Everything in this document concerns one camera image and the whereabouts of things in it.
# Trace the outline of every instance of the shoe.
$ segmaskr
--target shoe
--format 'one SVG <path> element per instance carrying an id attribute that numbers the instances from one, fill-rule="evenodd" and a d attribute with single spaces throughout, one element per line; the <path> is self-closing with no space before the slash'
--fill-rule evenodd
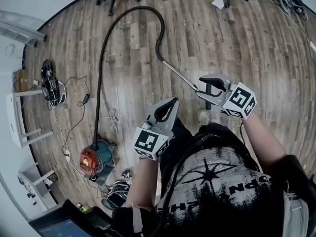
<path id="1" fill-rule="evenodd" d="M 198 125 L 201 127 L 203 125 L 209 124 L 209 113 L 207 110 L 199 110 L 198 112 Z"/>

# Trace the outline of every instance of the electrical outlet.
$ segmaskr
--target electrical outlet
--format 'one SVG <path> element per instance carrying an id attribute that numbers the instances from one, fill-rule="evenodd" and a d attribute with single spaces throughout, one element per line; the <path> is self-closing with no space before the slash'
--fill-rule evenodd
<path id="1" fill-rule="evenodd" d="M 310 42 L 310 46 L 311 46 L 311 48 L 314 50 L 314 52 L 316 53 L 316 46 L 314 45 L 313 42 Z"/>

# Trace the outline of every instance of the paper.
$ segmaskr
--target paper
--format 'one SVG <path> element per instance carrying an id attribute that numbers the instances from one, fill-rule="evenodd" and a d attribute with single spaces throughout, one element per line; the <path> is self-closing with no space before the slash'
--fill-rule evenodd
<path id="1" fill-rule="evenodd" d="M 214 0 L 212 4 L 215 5 L 219 9 L 223 9 L 225 6 L 223 0 Z"/>

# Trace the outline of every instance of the power adapter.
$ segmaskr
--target power adapter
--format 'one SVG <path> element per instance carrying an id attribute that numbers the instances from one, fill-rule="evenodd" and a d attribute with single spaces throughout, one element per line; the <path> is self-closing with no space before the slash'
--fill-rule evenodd
<path id="1" fill-rule="evenodd" d="M 85 96 L 84 96 L 84 98 L 83 98 L 83 104 L 85 105 L 88 101 L 89 101 L 89 99 L 90 99 L 90 95 L 89 94 L 86 94 Z"/>
<path id="2" fill-rule="evenodd" d="M 68 149 L 66 149 L 66 153 L 65 153 L 65 157 L 66 157 L 66 161 L 70 162 L 70 151 Z"/>

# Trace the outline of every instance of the wooden floor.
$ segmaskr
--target wooden floor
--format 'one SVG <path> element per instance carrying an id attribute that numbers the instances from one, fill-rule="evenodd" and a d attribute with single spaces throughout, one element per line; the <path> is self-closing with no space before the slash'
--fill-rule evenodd
<path id="1" fill-rule="evenodd" d="M 209 73 L 226 74 L 252 88 L 264 123 L 288 154 L 297 155 L 302 165 L 306 164 L 307 173 L 315 173 L 316 68 L 305 37 L 270 0 L 232 0 L 232 6 L 223 10 L 215 8 L 212 1 L 117 0 L 115 14 L 109 17 L 109 1 L 95 6 L 95 0 L 82 0 L 44 27 L 47 42 L 26 50 L 30 81 L 40 80 L 43 61 L 51 59 L 59 80 L 87 76 L 91 91 L 84 119 L 68 139 L 77 167 L 81 149 L 92 142 L 98 60 L 105 34 L 121 13 L 147 5 L 156 8 L 165 20 L 161 48 L 165 59 L 201 89 L 205 85 L 198 78 Z M 310 20 L 305 22 L 293 16 L 303 32 L 306 23 L 309 37 L 316 43 L 316 17 L 309 13 Z M 158 61 L 155 43 L 159 31 L 159 21 L 151 12 L 133 12 L 117 25 L 106 49 L 100 116 L 108 116 L 111 108 L 119 112 L 117 135 L 111 133 L 109 119 L 100 120 L 99 126 L 101 136 L 118 145 L 117 168 L 109 183 L 137 163 L 131 140 L 135 127 L 145 118 L 146 106 L 178 97 L 180 119 L 192 133 L 198 130 L 198 111 L 205 108 L 205 102 Z M 69 198 L 74 203 L 102 208 L 100 199 L 62 153 L 64 139 L 53 113 L 66 136 L 83 113 L 77 102 L 87 93 L 84 80 L 70 80 L 67 92 L 67 102 L 51 112 L 43 96 L 26 101 L 27 129 L 54 131 L 53 136 L 32 146 L 41 170 L 54 169 L 59 177 L 52 187 L 58 201 Z M 239 136 L 239 119 L 228 118 L 213 108 L 212 120 L 227 125 Z"/>

